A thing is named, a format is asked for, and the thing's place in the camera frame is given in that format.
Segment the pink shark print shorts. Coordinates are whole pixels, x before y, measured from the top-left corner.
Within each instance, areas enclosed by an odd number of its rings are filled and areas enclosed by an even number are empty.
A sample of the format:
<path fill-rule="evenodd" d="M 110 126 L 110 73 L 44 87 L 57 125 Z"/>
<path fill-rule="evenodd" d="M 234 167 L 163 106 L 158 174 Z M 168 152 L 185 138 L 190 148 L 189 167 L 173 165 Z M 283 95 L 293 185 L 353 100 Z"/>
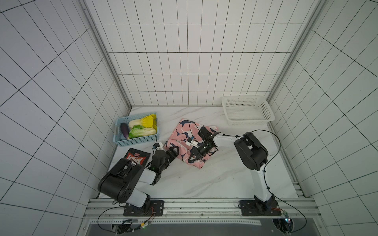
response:
<path fill-rule="evenodd" d="M 187 146 L 186 141 L 188 139 L 194 139 L 198 142 L 198 146 L 202 143 L 202 139 L 199 137 L 198 132 L 200 128 L 202 128 L 203 125 L 196 123 L 194 121 L 186 120 L 182 118 L 175 130 L 172 132 L 168 140 L 164 144 L 165 149 L 169 149 L 170 147 L 179 147 L 179 155 L 178 159 L 185 162 L 188 165 L 195 166 L 199 169 L 201 169 L 205 162 L 210 159 L 211 156 L 206 155 L 201 158 L 201 160 L 196 161 L 193 164 L 188 163 L 188 158 L 190 157 L 190 150 L 193 148 L 193 146 Z M 209 131 L 212 129 L 214 131 L 218 131 L 218 128 L 216 126 L 204 126 Z"/>

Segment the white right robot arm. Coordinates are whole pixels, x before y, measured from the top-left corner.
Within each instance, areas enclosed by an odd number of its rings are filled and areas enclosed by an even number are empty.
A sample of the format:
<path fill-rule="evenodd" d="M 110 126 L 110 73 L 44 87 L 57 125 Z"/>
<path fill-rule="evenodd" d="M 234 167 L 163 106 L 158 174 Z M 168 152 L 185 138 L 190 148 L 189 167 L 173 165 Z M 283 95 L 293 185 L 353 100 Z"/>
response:
<path fill-rule="evenodd" d="M 217 149 L 218 147 L 236 149 L 244 166 L 251 170 L 255 187 L 253 210 L 257 212 L 269 211 L 273 204 L 277 202 L 265 178 L 265 169 L 269 163 L 269 153 L 253 132 L 246 132 L 238 136 L 221 134 L 220 132 L 211 133 L 206 128 L 202 127 L 198 135 L 202 139 L 202 143 L 199 145 L 191 144 L 193 148 L 191 149 L 188 162 L 194 163 L 203 160 L 206 155 L 210 154 L 213 149 Z"/>

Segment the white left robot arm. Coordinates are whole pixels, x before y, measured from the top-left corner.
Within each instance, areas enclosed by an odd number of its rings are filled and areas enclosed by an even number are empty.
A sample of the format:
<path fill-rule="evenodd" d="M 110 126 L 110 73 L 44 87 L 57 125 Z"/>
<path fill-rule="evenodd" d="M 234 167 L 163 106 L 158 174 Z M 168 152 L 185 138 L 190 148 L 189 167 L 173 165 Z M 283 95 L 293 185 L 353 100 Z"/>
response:
<path fill-rule="evenodd" d="M 136 188 L 138 183 L 155 185 L 162 172 L 179 155 L 179 147 L 164 149 L 156 147 L 152 161 L 147 161 L 150 153 L 130 148 L 98 184 L 98 191 L 118 203 L 126 203 L 142 211 L 150 209 L 151 197 Z"/>

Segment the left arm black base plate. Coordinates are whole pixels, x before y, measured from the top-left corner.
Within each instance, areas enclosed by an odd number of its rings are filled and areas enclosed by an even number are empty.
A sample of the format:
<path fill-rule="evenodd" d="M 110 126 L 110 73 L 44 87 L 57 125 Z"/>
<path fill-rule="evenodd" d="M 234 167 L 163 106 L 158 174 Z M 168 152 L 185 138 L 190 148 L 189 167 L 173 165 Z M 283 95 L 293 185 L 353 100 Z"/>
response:
<path fill-rule="evenodd" d="M 164 210 L 164 201 L 148 200 L 142 207 L 136 207 L 126 204 L 123 216 L 162 216 Z"/>

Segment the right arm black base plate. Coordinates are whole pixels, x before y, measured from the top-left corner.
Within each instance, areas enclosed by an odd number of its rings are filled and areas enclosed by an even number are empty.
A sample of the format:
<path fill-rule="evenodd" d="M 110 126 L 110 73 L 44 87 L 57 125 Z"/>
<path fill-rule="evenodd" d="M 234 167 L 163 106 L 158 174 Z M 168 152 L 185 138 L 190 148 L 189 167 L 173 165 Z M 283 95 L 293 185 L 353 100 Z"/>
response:
<path fill-rule="evenodd" d="M 261 200 L 241 200 L 238 207 L 241 210 L 242 216 L 269 216 L 278 217 L 282 215 L 277 208 L 278 202 L 276 200 L 268 200 L 262 202 Z"/>

